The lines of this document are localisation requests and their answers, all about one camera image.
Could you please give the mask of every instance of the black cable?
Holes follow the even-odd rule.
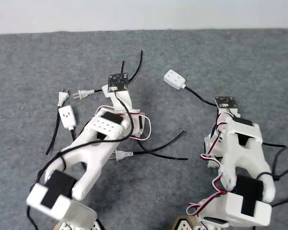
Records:
[[[73,140],[73,141],[76,140],[76,133],[75,133],[75,130],[74,130],[74,129],[71,130],[71,134],[72,134],[72,140]],[[84,171],[86,171],[86,164],[83,163],[83,162],[81,162],[81,165],[82,165]]]
[[[121,64],[120,73],[124,72],[124,66],[125,66],[125,61],[123,61],[123,63]]]
[[[282,149],[279,150],[277,152],[277,154],[275,155],[275,157],[274,157],[273,164],[272,164],[272,172],[262,172],[261,174],[259,174],[257,176],[257,179],[261,175],[267,174],[267,175],[272,176],[274,180],[279,180],[281,177],[283,177],[284,175],[286,175],[288,173],[288,169],[287,169],[283,173],[281,173],[280,175],[276,175],[275,174],[278,157],[284,150],[287,149],[287,146],[286,145],[279,145],[279,144],[272,144],[272,143],[267,143],[267,142],[263,142],[263,145],[271,146],[271,147],[278,147],[278,148],[282,148]],[[277,202],[275,204],[272,204],[271,207],[277,207],[279,205],[283,205],[283,204],[286,204],[286,203],[288,203],[288,198],[285,198],[285,199],[283,199],[283,200],[281,200],[281,201],[279,201],[279,202]]]
[[[178,134],[178,136],[176,136],[173,140],[171,140],[171,141],[168,142],[167,144],[162,145],[162,146],[160,146],[160,147],[158,147],[158,148],[152,149],[152,150],[150,150],[150,151],[151,151],[151,152],[156,152],[156,151],[159,151],[159,150],[161,150],[161,149],[166,148],[167,146],[173,144],[176,140],[178,140],[185,132],[186,132],[186,131],[184,131],[184,130],[181,131],[181,132]],[[146,154],[146,153],[148,153],[148,152],[146,152],[146,151],[134,151],[134,152],[133,152],[134,155],[137,155],[137,154]]]
[[[279,181],[281,177],[283,177],[284,175],[286,175],[288,173],[288,169],[285,170],[283,173],[281,173],[280,175],[276,175],[276,165],[277,165],[277,160],[279,155],[285,151],[287,149],[286,145],[278,145],[278,144],[271,144],[271,143],[267,143],[267,142],[263,142],[263,145],[266,146],[271,146],[271,147],[278,147],[278,148],[282,148],[281,150],[279,150],[277,152],[277,154],[274,157],[273,163],[272,163],[272,172],[262,172],[257,176],[257,179],[262,176],[262,175],[270,175],[273,177],[273,180],[275,181]]]
[[[121,101],[121,99],[119,99],[116,95],[116,92],[115,93],[115,96],[116,96],[116,99],[120,102],[120,104],[125,108],[127,114],[128,114],[128,117],[130,119],[130,124],[131,124],[131,129],[130,129],[130,132],[127,136],[121,138],[121,139],[117,139],[117,140],[93,140],[93,141],[89,141],[87,143],[84,143],[82,145],[78,145],[78,146],[75,146],[75,147],[72,147],[72,148],[69,148],[69,149],[66,149],[64,151],[61,151],[61,152],[58,152],[50,161],[48,161],[46,163],[46,165],[40,170],[38,171],[37,173],[37,177],[36,177],[36,180],[35,180],[35,183],[38,183],[41,179],[41,177],[43,176],[45,170],[49,167],[49,165],[51,165],[56,159],[58,158],[62,158],[66,153],[68,152],[71,152],[73,150],[76,150],[76,149],[79,149],[79,148],[82,148],[82,147],[85,147],[85,146],[88,146],[88,145],[93,145],[93,144],[97,144],[97,143],[109,143],[109,142],[122,142],[124,140],[127,140],[133,133],[133,129],[134,129],[134,123],[133,123],[133,120],[132,120],[132,117],[131,117],[131,114],[127,108],[127,106],[125,105],[125,103],[123,101]],[[36,224],[34,223],[33,219],[30,217],[30,209],[27,210],[27,217],[29,218],[30,222],[34,225],[34,227],[36,226]]]
[[[38,230],[38,227],[35,223],[35,221],[31,218],[30,216],[30,210],[31,210],[31,207],[30,206],[27,206],[27,218],[29,219],[29,221],[31,222],[31,224],[34,226],[35,230]]]
[[[141,50],[141,56],[140,56],[140,62],[139,62],[139,66],[138,68],[136,69],[134,75],[128,80],[128,83],[130,83],[134,78],[135,76],[138,74],[140,68],[141,68],[141,65],[142,65],[142,60],[143,60],[143,51]]]
[[[287,149],[287,146],[286,145],[271,144],[271,143],[266,143],[266,142],[263,142],[263,145],[282,148],[280,151],[277,152],[277,154],[275,155],[274,160],[273,160],[272,174],[275,174],[278,157],[283,151],[285,151]]]
[[[54,141],[55,141],[55,139],[57,137],[57,133],[58,133],[58,129],[59,129],[59,124],[60,124],[60,114],[59,114],[59,107],[58,107],[56,126],[54,128],[53,136],[52,136],[51,142],[50,142],[50,144],[48,146],[48,149],[45,152],[45,155],[49,154],[50,150],[52,149],[52,147],[54,145]]]
[[[286,204],[286,203],[288,203],[288,198],[283,199],[283,200],[281,200],[281,201],[279,201],[279,202],[271,205],[271,207],[277,207],[277,206],[279,206],[279,205],[284,205],[284,204]]]
[[[102,225],[102,223],[100,222],[100,220],[97,218],[96,222],[98,223],[98,225],[100,226],[101,230],[106,230],[105,227]]]
[[[187,161],[188,158],[179,158],[179,157],[169,157],[169,156],[163,156],[163,155],[159,155],[156,153],[153,153],[152,151],[146,149],[139,140],[137,140],[139,146],[146,152],[148,152],[149,154],[156,156],[156,157],[161,157],[161,158],[165,158],[165,159],[170,159],[170,160],[179,160],[179,161]]]
[[[75,134],[75,130],[74,129],[71,130],[71,134],[72,134],[72,140],[73,141],[76,140],[76,134]]]
[[[128,80],[128,83],[130,83],[135,77],[136,75],[138,74],[141,66],[142,66],[142,60],[143,60],[143,50],[141,50],[141,56],[140,56],[140,62],[139,62],[139,65],[138,65],[138,68],[136,69],[135,73],[133,74],[133,76]],[[121,70],[120,72],[123,73],[123,70],[124,70],[124,66],[125,66],[125,61],[123,61],[122,65],[121,65]]]
[[[202,98],[200,95],[198,95],[195,91],[193,91],[192,89],[190,89],[189,87],[185,86],[184,87],[187,91],[189,91],[190,93],[194,94],[198,99],[200,99],[202,102],[205,102],[208,105],[214,106],[216,107],[216,104],[211,103],[209,101],[206,101],[204,98]]]

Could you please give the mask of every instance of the white robot part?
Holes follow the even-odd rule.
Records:
[[[246,169],[252,178],[256,178],[262,172],[271,172],[264,159],[263,139],[257,124],[250,126],[235,122],[225,114],[221,114],[217,122],[226,124],[220,125],[211,138],[210,135],[205,138],[205,146],[208,151],[216,138],[219,138],[210,155],[222,158],[219,173],[223,173],[221,182],[227,191],[233,190],[236,185],[236,167]],[[245,146],[239,144],[238,134],[250,137]],[[263,201],[270,203],[275,196],[273,178],[263,175],[260,180],[264,183]]]
[[[226,193],[220,197],[214,198],[200,213],[199,220],[205,224],[213,225],[218,228],[268,226],[272,207],[261,201],[256,201],[254,216],[248,216],[241,213],[243,197],[234,193]],[[209,218],[224,219],[226,224],[209,221]]]
[[[273,178],[266,174],[259,178],[263,182],[262,199],[253,201],[252,215],[246,215],[246,212],[242,211],[243,207],[246,208],[249,198],[236,193],[236,167],[246,169],[252,178],[250,180],[257,179],[263,172],[271,172],[264,159],[259,126],[240,118],[237,104],[232,97],[216,97],[216,104],[216,125],[211,134],[204,139],[206,153],[203,155],[213,159],[209,161],[208,167],[219,167],[220,181],[227,192],[210,200],[202,200],[198,205],[205,206],[198,212],[197,218],[206,226],[211,226],[209,230],[227,226],[267,226],[270,224],[272,212],[269,203],[273,201],[276,192]]]
[[[68,147],[69,148],[85,144],[87,142],[96,140],[97,133],[108,135],[104,140],[119,139],[128,134],[130,120],[127,114],[124,115],[122,123],[116,124],[101,117],[105,112],[110,110],[101,108],[97,115],[85,126],[83,132],[79,137]],[[93,145],[88,145],[77,150],[68,152],[64,155],[66,168],[78,162],[84,162],[87,165],[86,172],[78,180],[72,190],[72,197],[75,200],[83,200],[87,193],[91,190],[99,176],[101,169],[111,156],[112,152],[117,148],[119,142],[103,142]],[[54,170],[64,170],[62,159],[56,159],[51,165],[48,166],[45,172],[45,182]]]
[[[97,213],[87,206],[60,195],[52,208],[42,205],[48,188],[35,184],[27,198],[27,204],[56,220],[65,221],[82,230],[90,230],[97,219]]]

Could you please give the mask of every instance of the black circuit board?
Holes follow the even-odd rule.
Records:
[[[219,109],[237,109],[238,105],[233,97],[215,97]]]
[[[108,92],[128,90],[128,73],[109,75]]]

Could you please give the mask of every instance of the white power outlet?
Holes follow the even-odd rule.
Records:
[[[60,108],[59,114],[64,128],[72,130],[77,125],[75,115],[70,105]]]
[[[190,227],[189,223],[186,220],[182,220],[179,223],[177,230],[192,230],[192,228]]]
[[[97,221],[94,222],[94,225],[91,230],[101,230],[101,227],[99,226]]]
[[[105,134],[113,139],[118,138],[124,131],[123,126],[102,117],[93,118],[91,129],[96,130],[99,133]]]
[[[176,90],[180,90],[186,86],[186,80],[171,69],[164,75],[163,80],[170,86],[174,87]]]

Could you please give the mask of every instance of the gray carpet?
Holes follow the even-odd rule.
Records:
[[[25,200],[37,171],[50,159],[44,152],[51,140],[58,91],[98,89],[108,75],[133,74],[140,50],[143,65],[130,84],[134,107],[152,121],[145,146],[153,148],[187,133],[160,151],[189,157],[172,161],[150,155],[108,161],[84,202],[99,215],[107,230],[169,230],[188,202],[212,192],[216,171],[199,159],[204,137],[215,120],[215,108],[186,90],[163,82],[173,69],[205,99],[232,95],[244,118],[258,123],[266,142],[288,145],[288,30],[122,31],[0,35],[0,230],[33,229],[25,217]],[[79,133],[100,105],[110,105],[102,93],[73,100]],[[71,142],[62,125],[54,150]],[[272,163],[276,148],[263,147]],[[135,141],[120,150],[139,150]],[[277,171],[288,167],[288,150]],[[80,165],[69,172],[79,177]],[[288,196],[288,175],[276,182],[276,200]],[[55,221],[32,211],[41,230]],[[271,225],[288,229],[288,204],[273,210]]]

